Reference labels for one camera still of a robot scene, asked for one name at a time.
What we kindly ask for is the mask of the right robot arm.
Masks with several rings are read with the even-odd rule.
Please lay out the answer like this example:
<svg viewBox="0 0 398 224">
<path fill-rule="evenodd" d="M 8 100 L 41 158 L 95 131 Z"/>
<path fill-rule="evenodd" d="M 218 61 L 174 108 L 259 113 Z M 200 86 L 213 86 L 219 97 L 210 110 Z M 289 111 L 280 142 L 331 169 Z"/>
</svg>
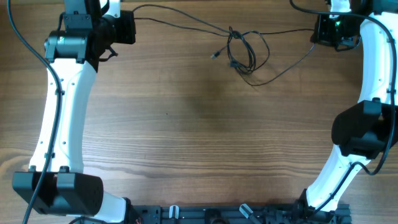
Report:
<svg viewBox="0 0 398 224">
<path fill-rule="evenodd" d="M 337 52 L 363 46 L 358 102 L 334 120 L 332 152 L 305 203 L 312 214 L 332 212 L 356 174 L 376 175 L 397 142 L 397 1 L 327 1 L 312 42 Z"/>
</svg>

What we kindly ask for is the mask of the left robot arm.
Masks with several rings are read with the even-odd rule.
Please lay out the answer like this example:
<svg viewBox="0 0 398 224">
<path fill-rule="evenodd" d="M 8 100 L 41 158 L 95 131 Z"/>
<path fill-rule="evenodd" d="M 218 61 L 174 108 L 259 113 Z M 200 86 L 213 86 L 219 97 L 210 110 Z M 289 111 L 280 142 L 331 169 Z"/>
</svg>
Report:
<svg viewBox="0 0 398 224">
<path fill-rule="evenodd" d="M 39 140 L 25 172 L 12 187 L 41 215 L 70 216 L 74 223 L 140 223 L 128 198 L 107 193 L 101 178 L 83 172 L 82 139 L 88 98 L 104 53 L 133 44 L 132 11 L 119 1 L 65 1 L 58 27 L 45 40 L 40 61 L 48 73 Z"/>
</svg>

